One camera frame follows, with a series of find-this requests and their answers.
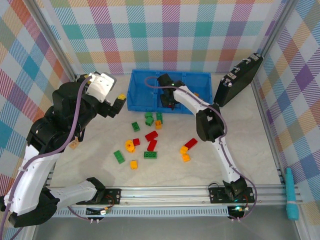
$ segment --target green lego brick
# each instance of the green lego brick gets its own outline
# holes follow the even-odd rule
[[[151,126],[154,123],[154,118],[152,116],[149,116],[146,120],[145,120],[145,124],[148,126]]]
[[[116,158],[116,160],[118,161],[119,164],[122,164],[122,163],[125,162],[125,158],[122,155],[122,153],[120,152],[120,150],[115,151],[113,154],[114,154],[114,156],[115,156],[115,158]]]
[[[145,159],[157,159],[156,151],[145,151],[143,157]]]
[[[137,122],[133,122],[133,123],[131,123],[131,125],[133,127],[133,131],[135,131],[135,132],[140,131],[140,127]]]
[[[164,124],[164,121],[162,119],[162,112],[157,112],[156,113],[156,119],[161,121],[161,124]]]
[[[147,119],[148,117],[153,117],[153,114],[152,114],[152,112],[146,112],[145,114],[144,114],[144,117]]]

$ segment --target toy block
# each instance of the toy block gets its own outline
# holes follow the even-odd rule
[[[133,145],[134,146],[139,146],[140,145],[140,139],[139,138],[133,139]]]
[[[136,151],[134,142],[132,140],[126,141],[124,146],[129,153],[134,153]]]
[[[158,142],[157,140],[152,139],[150,141],[149,146],[148,146],[148,148],[146,150],[148,152],[153,152],[155,150],[155,148],[156,148],[157,142]]]
[[[162,118],[162,112],[157,112],[156,119],[161,121],[161,124],[164,124],[163,118]]]
[[[118,96],[118,99],[120,100],[125,100],[126,99],[126,95],[124,93],[121,93],[119,96]]]
[[[130,167],[131,167],[132,170],[138,169],[138,161],[137,160],[132,160],[130,162]]]
[[[189,154],[183,154],[183,155],[182,155],[182,159],[183,159],[184,162],[189,162],[189,161],[190,161],[190,156],[189,156]]]
[[[133,123],[131,123],[131,125],[133,127],[133,131],[135,131],[135,132],[140,131],[140,127],[137,122],[133,122]]]
[[[145,151],[143,157],[145,159],[156,159],[157,152],[156,151]]]
[[[124,156],[122,155],[122,153],[120,152],[120,150],[115,151],[114,156],[116,158],[116,160],[118,161],[119,164],[122,164],[125,161]]]
[[[162,129],[161,120],[155,121],[155,129]]]
[[[190,150],[194,145],[196,145],[198,141],[195,138],[192,138],[190,141],[188,141],[184,146]]]
[[[80,143],[80,142],[79,142],[78,138],[75,137],[75,140],[73,140],[73,141],[69,144],[69,147],[70,147],[71,149],[75,150],[76,147],[78,147],[79,143]]]
[[[185,155],[185,154],[187,154],[187,151],[188,151],[189,149],[186,147],[186,146],[182,146],[181,147],[181,149],[180,149],[180,153],[182,154],[182,155]]]
[[[147,135],[145,135],[145,139],[150,142],[152,139],[155,139],[156,137],[158,137],[158,133],[156,131],[152,131],[150,133],[148,133]]]
[[[149,117],[152,117],[153,118],[153,114],[152,114],[152,112],[146,112],[145,114],[144,114],[144,117],[147,119],[147,118],[149,118]]]
[[[145,124],[148,126],[151,126],[154,123],[154,118],[152,116],[148,116],[148,118],[145,120]]]

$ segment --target white table surface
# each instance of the white table surface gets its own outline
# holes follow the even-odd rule
[[[110,102],[120,93],[127,94],[130,75],[116,75],[117,83],[108,95]],[[215,94],[222,75],[213,74]],[[228,125],[227,145],[237,167],[255,184],[279,184],[280,180],[269,147],[251,86],[221,108]],[[131,123],[138,122],[134,132]],[[89,177],[105,186],[205,186],[222,184],[220,164],[210,142],[202,142],[196,133],[196,119],[188,114],[163,113],[163,125],[157,130],[157,159],[144,159],[148,142],[145,135],[155,124],[145,124],[144,112],[128,111],[127,104],[115,118],[97,116],[86,127],[84,141],[72,150],[67,147],[57,161],[51,187],[67,187]],[[134,153],[125,149],[125,141],[139,138],[141,145]],[[191,138],[198,144],[188,151],[189,162],[183,162],[180,148]],[[125,162],[119,164],[114,152],[120,150]],[[138,160],[138,169],[130,161]]]

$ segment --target red lego brick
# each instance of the red lego brick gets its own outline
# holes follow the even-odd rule
[[[133,145],[134,145],[134,146],[139,146],[139,145],[140,145],[140,140],[139,140],[139,138],[133,139]]]
[[[186,146],[189,150],[198,143],[198,141],[195,138],[192,138],[190,141],[188,141],[184,146]]]
[[[149,143],[148,148],[146,149],[148,152],[153,152],[155,150],[155,147],[157,145],[157,140],[152,139]]]
[[[155,139],[158,137],[158,133],[156,131],[152,131],[149,134],[145,135],[145,138],[148,142],[150,142],[152,139]]]

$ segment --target yellow lego brick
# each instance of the yellow lego brick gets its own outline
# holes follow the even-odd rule
[[[124,147],[129,153],[134,153],[136,150],[134,142],[132,140],[126,141]]]
[[[182,146],[181,149],[180,149],[180,153],[182,155],[185,155],[185,154],[187,154],[188,150],[189,150],[189,148],[187,148],[186,146]]]
[[[126,99],[126,95],[124,95],[123,93],[121,93],[121,94],[118,96],[118,99],[120,99],[120,100],[125,100],[125,99]]]
[[[190,156],[189,156],[189,154],[183,154],[183,155],[182,155],[182,159],[183,159],[184,162],[189,162],[189,161],[190,161]]]
[[[138,161],[137,160],[132,160],[130,162],[130,167],[132,170],[138,169]]]
[[[162,123],[161,120],[155,121],[155,129],[162,129]]]

